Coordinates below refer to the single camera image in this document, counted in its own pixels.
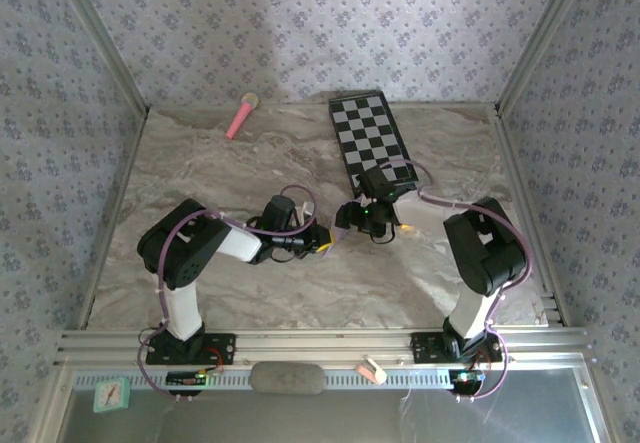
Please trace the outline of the teal square clock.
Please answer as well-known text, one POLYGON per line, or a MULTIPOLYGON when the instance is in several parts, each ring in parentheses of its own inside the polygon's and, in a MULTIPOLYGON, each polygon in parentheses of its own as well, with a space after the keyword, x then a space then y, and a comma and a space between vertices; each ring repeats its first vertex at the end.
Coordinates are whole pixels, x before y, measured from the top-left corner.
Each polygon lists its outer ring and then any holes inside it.
POLYGON ((125 377, 101 381, 94 392, 93 411, 104 413, 129 407, 130 381, 125 377))

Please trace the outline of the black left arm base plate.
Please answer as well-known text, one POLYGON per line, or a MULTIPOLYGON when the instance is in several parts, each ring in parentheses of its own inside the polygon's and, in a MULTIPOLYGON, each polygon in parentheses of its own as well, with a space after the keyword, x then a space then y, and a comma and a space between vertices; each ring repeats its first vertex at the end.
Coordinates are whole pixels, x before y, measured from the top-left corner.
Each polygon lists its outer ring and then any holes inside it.
POLYGON ((151 338, 145 363, 155 366, 232 365, 235 350, 236 335, 232 333, 198 332, 182 341, 163 332, 151 338))

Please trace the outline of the black and grey chessboard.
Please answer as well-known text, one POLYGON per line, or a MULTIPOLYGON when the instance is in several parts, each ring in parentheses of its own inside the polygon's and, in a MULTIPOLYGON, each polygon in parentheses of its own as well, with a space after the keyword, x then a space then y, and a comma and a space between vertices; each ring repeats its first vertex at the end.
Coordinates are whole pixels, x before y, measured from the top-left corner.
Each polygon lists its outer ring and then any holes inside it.
POLYGON ((387 180, 396 187, 416 188, 416 169, 403 162, 409 153, 382 91, 333 98, 328 108, 355 197, 360 195, 357 177, 389 161, 383 169, 387 180))

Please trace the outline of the aluminium side rail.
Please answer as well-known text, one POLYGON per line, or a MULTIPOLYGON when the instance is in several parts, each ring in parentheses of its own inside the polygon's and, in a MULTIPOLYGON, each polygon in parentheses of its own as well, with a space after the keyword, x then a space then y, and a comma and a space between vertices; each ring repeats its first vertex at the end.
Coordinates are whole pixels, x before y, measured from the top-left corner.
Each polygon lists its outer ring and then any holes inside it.
POLYGON ((135 159, 138 153, 142 134, 144 132, 146 122, 148 121, 149 112, 150 112, 150 108, 146 108, 140 118, 131 150, 127 157, 123 173, 119 179, 118 191, 116 193, 114 203, 111 206, 110 212, 108 213, 108 220, 107 220, 105 235, 102 237, 100 241, 100 246, 98 248, 97 262, 90 273, 90 278, 88 280, 88 287, 84 295, 83 305, 80 310, 77 322, 75 323, 75 328, 77 330, 85 330, 91 316, 92 308, 95 301, 96 290, 99 285, 101 274, 106 263, 106 259, 107 259, 109 247, 113 238, 113 234, 118 223, 119 212, 122 206, 122 202, 124 200, 126 188, 129 183, 131 171, 134 166, 135 159))
POLYGON ((544 241, 542 227, 513 138, 499 111, 492 108, 491 116, 497 138, 497 147, 502 156, 520 228, 527 237, 534 254, 533 279, 540 290, 547 322, 550 326, 568 327, 571 325, 570 317, 567 315, 557 274, 544 241))

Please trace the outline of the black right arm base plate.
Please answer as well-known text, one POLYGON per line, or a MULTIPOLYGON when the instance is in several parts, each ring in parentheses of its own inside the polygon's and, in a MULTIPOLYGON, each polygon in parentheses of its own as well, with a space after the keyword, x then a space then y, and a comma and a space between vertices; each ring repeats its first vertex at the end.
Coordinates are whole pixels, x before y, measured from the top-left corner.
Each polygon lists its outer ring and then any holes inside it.
POLYGON ((477 356, 494 363, 503 361, 496 335, 483 332, 472 339, 460 339, 443 331, 414 332, 410 348, 416 364, 467 363, 477 356))

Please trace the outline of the shiny metal sheet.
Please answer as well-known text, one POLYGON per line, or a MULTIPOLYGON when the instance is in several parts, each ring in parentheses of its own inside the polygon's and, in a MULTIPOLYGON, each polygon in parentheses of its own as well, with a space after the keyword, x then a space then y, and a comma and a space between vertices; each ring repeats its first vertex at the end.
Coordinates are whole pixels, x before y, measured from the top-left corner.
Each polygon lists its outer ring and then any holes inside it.
POLYGON ((208 392, 173 403, 133 393, 125 410, 96 413, 76 393, 56 443, 595 443, 572 389, 527 382, 479 402, 429 390, 327 391, 317 396, 208 392))

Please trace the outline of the left circuit board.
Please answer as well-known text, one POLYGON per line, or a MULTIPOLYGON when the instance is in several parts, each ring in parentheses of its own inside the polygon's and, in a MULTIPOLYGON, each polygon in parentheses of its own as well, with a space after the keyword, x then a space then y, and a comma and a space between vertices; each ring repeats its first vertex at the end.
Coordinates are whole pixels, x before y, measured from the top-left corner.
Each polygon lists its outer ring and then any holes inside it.
POLYGON ((208 382, 206 372, 170 371, 165 377, 166 386, 204 387, 208 382))

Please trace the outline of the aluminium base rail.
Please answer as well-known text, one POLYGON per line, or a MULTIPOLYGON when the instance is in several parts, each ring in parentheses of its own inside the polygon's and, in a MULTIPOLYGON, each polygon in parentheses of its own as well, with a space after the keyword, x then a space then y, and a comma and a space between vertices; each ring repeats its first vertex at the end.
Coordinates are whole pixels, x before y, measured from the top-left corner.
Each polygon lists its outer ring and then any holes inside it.
MULTIPOLYGON (((592 362, 588 333, 569 327, 501 327, 509 362, 522 368, 562 368, 592 362)), ((409 330, 237 330, 232 367, 261 361, 302 362, 349 369, 366 357, 383 368, 414 364, 409 330)), ((69 331, 62 334, 53 362, 77 369, 132 369, 139 342, 133 331, 69 331)))

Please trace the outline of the aluminium frame post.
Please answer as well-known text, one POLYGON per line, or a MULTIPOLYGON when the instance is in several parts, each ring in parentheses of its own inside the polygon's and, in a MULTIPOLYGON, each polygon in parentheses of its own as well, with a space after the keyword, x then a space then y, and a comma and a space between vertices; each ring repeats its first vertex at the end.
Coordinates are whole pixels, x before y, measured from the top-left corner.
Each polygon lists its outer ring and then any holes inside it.
POLYGON ((92 1, 69 0, 69 2, 91 37, 129 107, 138 115, 146 117, 148 105, 92 1))
POLYGON ((496 112, 505 118, 512 111, 563 19, 575 0, 548 0, 524 50, 496 101, 496 112))

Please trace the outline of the purple paper sheet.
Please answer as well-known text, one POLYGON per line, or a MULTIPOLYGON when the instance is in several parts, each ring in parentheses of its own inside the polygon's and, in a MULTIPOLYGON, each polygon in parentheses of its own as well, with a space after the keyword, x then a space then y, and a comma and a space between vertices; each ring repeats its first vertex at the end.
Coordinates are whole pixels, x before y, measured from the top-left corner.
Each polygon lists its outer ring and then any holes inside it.
POLYGON ((338 243, 340 243, 344 239, 346 234, 348 233, 347 229, 340 228, 340 227, 335 226, 335 225, 333 225, 330 230, 332 230, 333 233, 334 233, 335 242, 333 243, 333 246, 329 250, 323 252, 322 259, 326 259, 329 256, 329 254, 331 253, 331 251, 335 248, 335 246, 338 243))

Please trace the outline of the pink and cream clip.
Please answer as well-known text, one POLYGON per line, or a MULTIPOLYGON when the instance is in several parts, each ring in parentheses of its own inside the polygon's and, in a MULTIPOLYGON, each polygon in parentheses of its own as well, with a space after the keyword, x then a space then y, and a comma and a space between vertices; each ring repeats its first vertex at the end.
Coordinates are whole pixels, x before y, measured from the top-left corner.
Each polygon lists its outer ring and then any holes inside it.
POLYGON ((388 378, 386 371, 369 356, 365 356, 364 359, 356 365, 355 371, 374 385, 383 385, 388 378))

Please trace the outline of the grey oval stone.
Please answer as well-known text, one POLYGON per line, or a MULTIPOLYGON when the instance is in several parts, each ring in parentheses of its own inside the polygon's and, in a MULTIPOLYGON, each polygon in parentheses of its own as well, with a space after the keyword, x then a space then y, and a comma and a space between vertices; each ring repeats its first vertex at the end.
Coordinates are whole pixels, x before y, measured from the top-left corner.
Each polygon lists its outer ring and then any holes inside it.
POLYGON ((254 391, 279 395, 318 395, 325 388, 325 373, 315 364, 259 362, 249 375, 254 391))

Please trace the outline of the pink toy microphone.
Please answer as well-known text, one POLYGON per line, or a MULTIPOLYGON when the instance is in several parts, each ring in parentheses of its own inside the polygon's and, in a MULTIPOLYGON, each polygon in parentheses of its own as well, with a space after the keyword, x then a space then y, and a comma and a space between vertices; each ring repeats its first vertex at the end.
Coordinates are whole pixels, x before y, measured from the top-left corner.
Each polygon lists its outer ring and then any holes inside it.
POLYGON ((246 93, 242 99, 238 111, 236 112, 225 136, 227 139, 233 139, 243 125, 244 121, 250 113, 258 106, 259 99, 254 93, 246 93))

